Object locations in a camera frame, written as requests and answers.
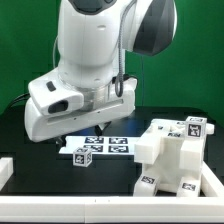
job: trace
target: white platform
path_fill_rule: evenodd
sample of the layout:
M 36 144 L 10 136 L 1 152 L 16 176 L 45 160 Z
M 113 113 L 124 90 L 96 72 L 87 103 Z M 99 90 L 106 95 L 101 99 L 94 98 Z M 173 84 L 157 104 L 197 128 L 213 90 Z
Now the white platform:
M 224 187 L 204 163 L 207 197 L 0 197 L 0 222 L 224 222 Z

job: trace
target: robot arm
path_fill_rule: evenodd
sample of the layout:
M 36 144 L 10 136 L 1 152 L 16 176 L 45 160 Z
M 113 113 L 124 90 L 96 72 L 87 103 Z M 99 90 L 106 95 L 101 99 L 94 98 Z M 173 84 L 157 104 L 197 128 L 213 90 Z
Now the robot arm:
M 118 50 L 155 55 L 175 29 L 173 0 L 62 0 L 59 65 L 29 84 L 29 138 L 38 142 L 129 116 L 137 81 L 123 80 L 121 53 L 118 82 L 112 81 Z

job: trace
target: green backdrop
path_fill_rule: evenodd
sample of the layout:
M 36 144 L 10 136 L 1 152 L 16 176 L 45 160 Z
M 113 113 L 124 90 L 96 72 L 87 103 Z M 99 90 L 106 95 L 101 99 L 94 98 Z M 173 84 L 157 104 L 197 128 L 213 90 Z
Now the green backdrop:
M 0 113 L 52 69 L 60 0 L 0 0 Z M 196 107 L 224 126 L 224 1 L 176 0 L 172 45 L 155 57 L 126 54 L 139 78 L 136 105 Z

